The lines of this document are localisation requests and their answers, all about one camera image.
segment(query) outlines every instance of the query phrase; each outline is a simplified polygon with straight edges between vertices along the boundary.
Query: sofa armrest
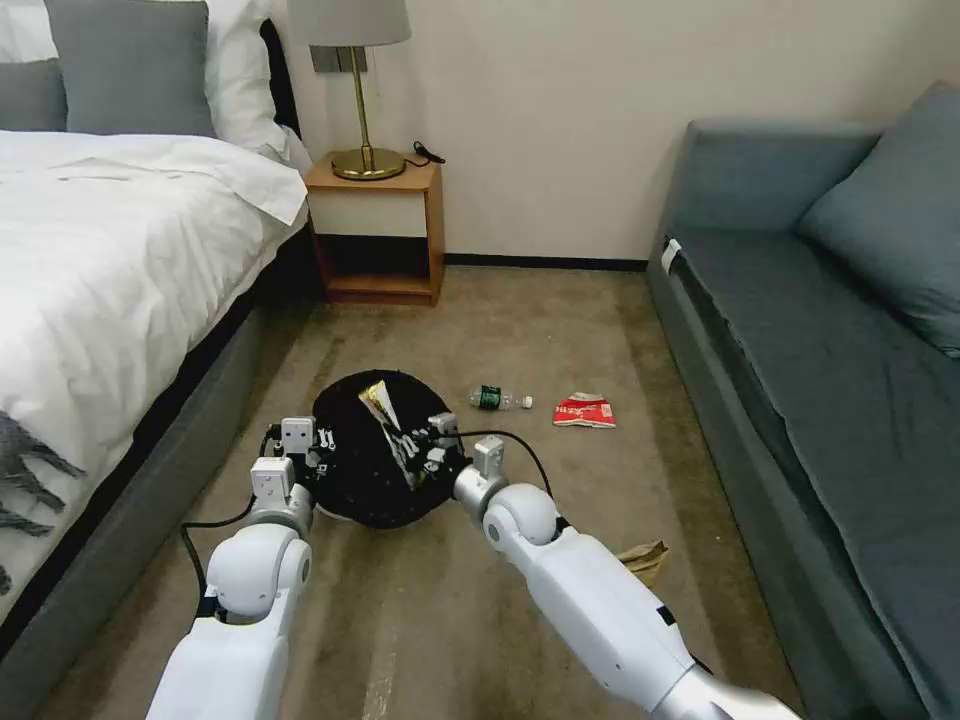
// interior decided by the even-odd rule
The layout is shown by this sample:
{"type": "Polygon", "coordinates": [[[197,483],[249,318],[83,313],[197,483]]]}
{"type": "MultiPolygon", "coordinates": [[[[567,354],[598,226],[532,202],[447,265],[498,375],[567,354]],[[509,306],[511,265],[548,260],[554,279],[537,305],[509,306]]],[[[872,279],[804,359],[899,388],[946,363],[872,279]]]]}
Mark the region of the sofa armrest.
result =
{"type": "Polygon", "coordinates": [[[792,230],[880,137],[851,124],[695,120],[687,128],[660,224],[792,230]]]}

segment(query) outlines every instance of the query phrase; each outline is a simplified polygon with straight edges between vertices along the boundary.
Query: sofa cushion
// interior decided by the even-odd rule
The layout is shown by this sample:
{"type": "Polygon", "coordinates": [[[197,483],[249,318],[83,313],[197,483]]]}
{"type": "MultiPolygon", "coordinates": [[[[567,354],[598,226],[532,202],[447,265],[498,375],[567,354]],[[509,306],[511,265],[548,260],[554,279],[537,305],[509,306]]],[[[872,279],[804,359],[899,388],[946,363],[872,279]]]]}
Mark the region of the sofa cushion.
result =
{"type": "Polygon", "coordinates": [[[676,237],[791,490],[826,511],[930,715],[960,717],[960,363],[796,235],[676,237]]]}
{"type": "Polygon", "coordinates": [[[960,88],[931,87],[800,231],[960,357],[960,88]]]}

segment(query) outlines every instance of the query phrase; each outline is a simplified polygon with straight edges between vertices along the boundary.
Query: carpet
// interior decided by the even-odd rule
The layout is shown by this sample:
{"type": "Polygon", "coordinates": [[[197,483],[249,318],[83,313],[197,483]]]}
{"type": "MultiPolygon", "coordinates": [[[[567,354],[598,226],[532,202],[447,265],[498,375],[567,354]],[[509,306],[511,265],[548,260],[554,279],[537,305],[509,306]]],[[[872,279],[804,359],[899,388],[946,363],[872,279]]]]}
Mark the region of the carpet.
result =
{"type": "MultiPolygon", "coordinates": [[[[270,422],[309,411],[328,383],[372,367],[429,384],[462,429],[503,428],[537,450],[557,503],[615,552],[663,539],[656,592],[691,651],[718,675],[800,703],[736,524],[642,275],[448,268],[434,309],[271,308],[244,429],[191,518],[243,507],[270,422]],[[486,413],[475,384],[534,397],[486,413]],[[615,430],[558,428],[553,405],[581,390],[613,404],[615,430]]],[[[537,483],[508,445],[515,482],[537,483]]],[[[229,530],[196,533],[206,562],[229,530]]],[[[281,718],[299,720],[626,720],[530,602],[522,579],[447,503],[419,523],[374,532],[317,516],[281,718]]],[[[174,533],[41,718],[142,717],[189,627],[196,586],[174,533]]]]}

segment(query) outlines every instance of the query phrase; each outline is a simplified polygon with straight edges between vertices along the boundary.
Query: wall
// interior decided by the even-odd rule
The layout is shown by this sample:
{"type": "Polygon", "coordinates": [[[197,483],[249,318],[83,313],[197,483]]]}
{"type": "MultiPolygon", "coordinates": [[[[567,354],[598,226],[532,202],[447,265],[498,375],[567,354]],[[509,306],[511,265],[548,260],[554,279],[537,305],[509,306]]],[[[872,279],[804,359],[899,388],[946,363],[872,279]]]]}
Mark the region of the wall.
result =
{"type": "MultiPolygon", "coordinates": [[[[372,51],[371,134],[448,158],[453,252],[645,258],[690,119],[888,122],[960,79],[957,0],[407,5],[413,40],[372,51]]],[[[286,46],[311,152],[359,144],[349,76],[286,46]]]]}

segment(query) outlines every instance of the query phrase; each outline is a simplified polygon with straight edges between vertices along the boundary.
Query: white duvet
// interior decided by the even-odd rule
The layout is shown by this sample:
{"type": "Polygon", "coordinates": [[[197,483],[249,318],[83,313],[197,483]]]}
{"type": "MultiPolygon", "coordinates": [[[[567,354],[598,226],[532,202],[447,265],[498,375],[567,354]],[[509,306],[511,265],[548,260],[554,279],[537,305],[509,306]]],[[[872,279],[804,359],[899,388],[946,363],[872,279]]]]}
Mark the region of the white duvet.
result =
{"type": "Polygon", "coordinates": [[[0,620],[305,196],[297,171],[218,140],[0,132],[0,410],[86,474],[27,459],[59,515],[0,487],[56,528],[0,530],[0,620]]]}

